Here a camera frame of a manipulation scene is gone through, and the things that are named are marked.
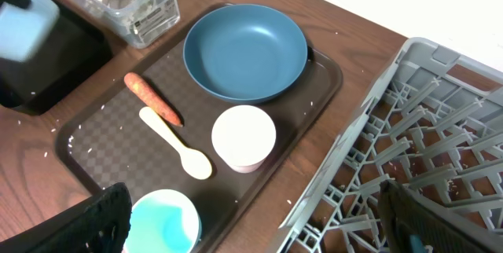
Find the clear plastic bin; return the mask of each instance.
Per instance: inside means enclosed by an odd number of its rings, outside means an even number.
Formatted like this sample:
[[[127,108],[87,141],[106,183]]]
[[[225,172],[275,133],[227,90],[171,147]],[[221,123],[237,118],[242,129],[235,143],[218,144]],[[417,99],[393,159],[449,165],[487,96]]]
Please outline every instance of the clear plastic bin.
[[[177,0],[134,0],[122,9],[113,9],[98,0],[72,0],[93,17],[142,49],[180,20]]]

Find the gray dish rack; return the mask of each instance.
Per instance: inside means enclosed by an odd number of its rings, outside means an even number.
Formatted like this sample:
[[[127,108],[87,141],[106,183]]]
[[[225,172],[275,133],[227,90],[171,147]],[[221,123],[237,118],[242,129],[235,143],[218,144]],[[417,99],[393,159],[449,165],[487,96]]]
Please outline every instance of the gray dish rack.
[[[450,74],[454,68],[496,85],[481,90]],[[380,183],[390,178],[502,235],[502,145],[503,73],[411,38],[337,136],[267,251],[326,252],[333,232],[348,252],[389,251],[376,209]]]

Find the wooden spoon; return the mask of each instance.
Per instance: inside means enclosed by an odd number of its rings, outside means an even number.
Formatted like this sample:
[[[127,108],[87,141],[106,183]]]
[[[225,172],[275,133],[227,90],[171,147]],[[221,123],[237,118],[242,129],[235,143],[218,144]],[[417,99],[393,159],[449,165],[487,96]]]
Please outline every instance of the wooden spoon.
[[[140,110],[140,118],[180,154],[182,167],[187,174],[197,179],[210,177],[212,167],[208,158],[202,152],[183,145],[180,139],[178,139],[154,110],[149,107],[142,108]]]

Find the carrot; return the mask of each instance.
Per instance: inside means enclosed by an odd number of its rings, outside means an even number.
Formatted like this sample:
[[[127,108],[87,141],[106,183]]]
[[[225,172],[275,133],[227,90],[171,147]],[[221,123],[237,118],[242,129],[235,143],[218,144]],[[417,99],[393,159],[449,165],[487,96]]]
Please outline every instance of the carrot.
[[[127,88],[129,88],[131,92],[136,94],[140,100],[156,111],[163,119],[175,126],[183,126],[176,112],[157,95],[152,87],[140,75],[129,72],[124,76],[124,83],[126,83]]]

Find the wood grain surface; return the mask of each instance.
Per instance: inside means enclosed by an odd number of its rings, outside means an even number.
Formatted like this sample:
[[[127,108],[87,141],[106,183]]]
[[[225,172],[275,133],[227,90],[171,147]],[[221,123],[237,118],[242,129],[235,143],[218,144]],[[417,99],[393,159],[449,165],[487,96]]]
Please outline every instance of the wood grain surface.
[[[312,45],[335,60],[343,71],[339,93],[218,248],[218,252],[265,250],[334,138],[348,124],[371,82],[406,40],[322,0],[178,0],[181,21],[143,50],[127,46],[97,24],[112,44],[113,60],[44,115],[30,117],[0,108],[0,240],[21,233],[89,196],[54,155],[57,132],[51,130],[106,91],[114,79],[121,80],[150,50],[216,2],[258,3],[279,9],[297,22]],[[82,10],[72,8],[90,20]]]

